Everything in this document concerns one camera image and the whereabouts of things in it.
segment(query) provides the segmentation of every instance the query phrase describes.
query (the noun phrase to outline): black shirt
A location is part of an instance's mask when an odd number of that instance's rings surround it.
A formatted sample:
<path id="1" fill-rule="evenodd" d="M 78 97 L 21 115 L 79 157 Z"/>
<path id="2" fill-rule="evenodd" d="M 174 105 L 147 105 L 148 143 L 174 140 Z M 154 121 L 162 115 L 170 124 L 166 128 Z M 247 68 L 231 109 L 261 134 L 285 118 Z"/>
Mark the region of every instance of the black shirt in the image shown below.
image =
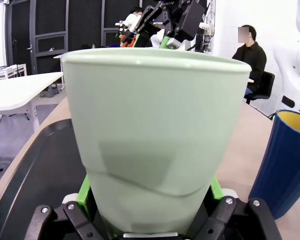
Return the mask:
<path id="1" fill-rule="evenodd" d="M 265 51 L 255 42 L 251 46 L 243 45 L 239 47 L 232 58 L 250 65 L 252 71 L 249 78 L 254 80 L 254 82 L 249 82 L 248 88 L 255 92 L 260 86 L 261 77 L 267 63 Z"/>

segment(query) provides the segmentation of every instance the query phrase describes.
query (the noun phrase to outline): black chair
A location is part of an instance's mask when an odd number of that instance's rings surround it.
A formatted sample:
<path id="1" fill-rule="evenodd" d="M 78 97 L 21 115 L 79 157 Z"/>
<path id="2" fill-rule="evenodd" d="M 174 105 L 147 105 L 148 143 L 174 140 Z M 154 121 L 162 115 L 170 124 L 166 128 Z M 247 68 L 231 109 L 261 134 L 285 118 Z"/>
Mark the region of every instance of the black chair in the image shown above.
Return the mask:
<path id="1" fill-rule="evenodd" d="M 260 87 L 253 93 L 244 96 L 246 103 L 250 104 L 250 101 L 257 99 L 269 99 L 274 85 L 275 75 L 270 72 L 263 72 L 261 77 Z"/>

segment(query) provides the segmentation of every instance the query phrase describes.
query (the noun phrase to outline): door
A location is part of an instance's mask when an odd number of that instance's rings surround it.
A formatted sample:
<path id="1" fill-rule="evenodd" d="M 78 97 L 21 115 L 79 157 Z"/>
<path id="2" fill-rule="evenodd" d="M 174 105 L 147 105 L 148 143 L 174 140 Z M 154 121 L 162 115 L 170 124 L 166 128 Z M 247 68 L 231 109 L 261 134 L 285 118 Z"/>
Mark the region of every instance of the door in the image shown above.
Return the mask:
<path id="1" fill-rule="evenodd" d="M 30 44 L 35 74 L 60 72 L 55 56 L 68 51 L 69 0 L 31 0 Z"/>
<path id="2" fill-rule="evenodd" d="M 6 7 L 7 63 L 26 64 L 33 73 L 30 44 L 30 0 L 15 0 Z"/>

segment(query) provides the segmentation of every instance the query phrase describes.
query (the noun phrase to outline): wooden table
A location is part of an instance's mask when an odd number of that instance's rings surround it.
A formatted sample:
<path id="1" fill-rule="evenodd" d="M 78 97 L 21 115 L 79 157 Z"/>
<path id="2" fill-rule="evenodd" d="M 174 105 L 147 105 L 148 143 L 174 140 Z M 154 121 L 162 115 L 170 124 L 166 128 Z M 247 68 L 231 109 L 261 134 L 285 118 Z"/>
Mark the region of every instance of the wooden table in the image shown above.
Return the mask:
<path id="1" fill-rule="evenodd" d="M 68 100 L 64 99 L 40 125 L 39 130 L 32 135 L 6 170 L 0 180 L 0 197 L 39 132 L 51 123 L 69 118 L 71 115 Z M 229 141 L 224 161 L 217 171 L 221 187 L 234 189 L 242 201 L 248 200 L 267 147 L 271 128 L 272 122 L 267 117 L 253 107 L 242 104 L 241 114 Z M 276 223 L 284 240 L 300 240 L 300 199 Z"/>

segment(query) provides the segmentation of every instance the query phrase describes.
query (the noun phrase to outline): screw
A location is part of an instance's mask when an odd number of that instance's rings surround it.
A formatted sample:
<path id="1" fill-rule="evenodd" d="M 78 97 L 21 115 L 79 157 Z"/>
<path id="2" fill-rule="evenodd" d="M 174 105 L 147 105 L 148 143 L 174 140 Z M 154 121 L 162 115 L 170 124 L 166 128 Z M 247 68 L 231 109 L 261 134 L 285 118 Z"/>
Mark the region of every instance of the screw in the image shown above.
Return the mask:
<path id="1" fill-rule="evenodd" d="M 47 208 L 47 207 L 42 208 L 42 209 L 41 209 L 41 212 L 42 212 L 43 214 L 45 214 L 46 212 L 48 212 L 48 208 Z"/>
<path id="2" fill-rule="evenodd" d="M 260 202 L 258 200 L 254 200 L 253 201 L 253 205 L 255 205 L 256 207 L 260 206 Z"/>
<path id="3" fill-rule="evenodd" d="M 67 206 L 67 208 L 70 209 L 70 210 L 71 210 L 71 209 L 74 209 L 74 208 L 75 208 L 75 205 L 69 204 L 69 205 Z"/>
<path id="4" fill-rule="evenodd" d="M 233 201 L 231 198 L 227 198 L 227 199 L 225 200 L 225 202 L 226 202 L 227 204 L 232 204 L 234 201 Z"/>

